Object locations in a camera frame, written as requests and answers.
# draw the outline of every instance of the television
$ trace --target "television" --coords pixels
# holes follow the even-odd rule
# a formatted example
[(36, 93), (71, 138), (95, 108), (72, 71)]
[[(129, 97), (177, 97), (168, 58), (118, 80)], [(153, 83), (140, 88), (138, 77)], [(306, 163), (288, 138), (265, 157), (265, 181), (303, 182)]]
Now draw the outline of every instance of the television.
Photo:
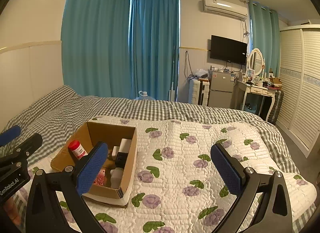
[(247, 43), (212, 35), (210, 58), (246, 65)]

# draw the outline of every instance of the teal curtain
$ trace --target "teal curtain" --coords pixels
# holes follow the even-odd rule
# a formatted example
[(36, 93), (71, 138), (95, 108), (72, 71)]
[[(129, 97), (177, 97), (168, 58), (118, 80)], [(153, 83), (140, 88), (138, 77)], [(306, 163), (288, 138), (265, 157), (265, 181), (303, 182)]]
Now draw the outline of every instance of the teal curtain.
[(67, 0), (62, 20), (65, 85), (81, 95), (131, 95), (130, 0)]
[(168, 100), (178, 85), (179, 0), (132, 0), (130, 43), (133, 97)]
[(252, 21), (252, 48), (258, 48), (265, 58), (265, 71), (272, 68), (276, 77), (280, 70), (280, 29), (278, 13), (261, 4), (249, 2), (250, 18)]

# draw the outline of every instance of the louvered door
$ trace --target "louvered door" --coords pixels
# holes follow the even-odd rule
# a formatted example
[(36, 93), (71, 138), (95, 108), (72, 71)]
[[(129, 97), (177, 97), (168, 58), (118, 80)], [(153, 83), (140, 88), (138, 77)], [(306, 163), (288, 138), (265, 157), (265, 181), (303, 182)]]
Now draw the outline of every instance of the louvered door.
[(284, 98), (278, 120), (290, 129), (296, 108), (302, 73), (302, 43), (300, 30), (287, 30), (280, 33), (281, 60), (280, 75)]
[(291, 130), (311, 149), (320, 127), (320, 30), (303, 29), (304, 74)]

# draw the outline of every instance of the wardrobe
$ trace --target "wardrobe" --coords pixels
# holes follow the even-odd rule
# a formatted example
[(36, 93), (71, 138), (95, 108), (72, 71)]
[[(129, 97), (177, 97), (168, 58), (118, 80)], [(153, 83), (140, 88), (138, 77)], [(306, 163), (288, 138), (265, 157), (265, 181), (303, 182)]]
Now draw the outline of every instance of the wardrobe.
[(277, 125), (308, 157), (320, 148), (320, 24), (280, 31), (283, 103)]

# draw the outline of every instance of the gingham blanket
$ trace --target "gingham blanket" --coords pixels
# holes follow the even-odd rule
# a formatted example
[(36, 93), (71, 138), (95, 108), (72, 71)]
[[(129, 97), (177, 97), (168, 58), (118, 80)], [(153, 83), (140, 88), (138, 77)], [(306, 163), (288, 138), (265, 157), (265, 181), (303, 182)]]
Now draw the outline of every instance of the gingham blanket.
[[(18, 144), (34, 133), (39, 133), (43, 144), (28, 159), (30, 166), (61, 148), (81, 124), (99, 115), (152, 121), (175, 119), (202, 124), (248, 123), (256, 127), (271, 158), (283, 172), (299, 173), (276, 127), (251, 113), (179, 102), (81, 97), (69, 86), (52, 91), (8, 122), (5, 130), (17, 124), (22, 133), (6, 147), (0, 148), (0, 156), (11, 153)], [(24, 218), (25, 202), (18, 194), (14, 200)], [(293, 223), (294, 232), (298, 232), (305, 225), (314, 210), (315, 205), (312, 205)]]

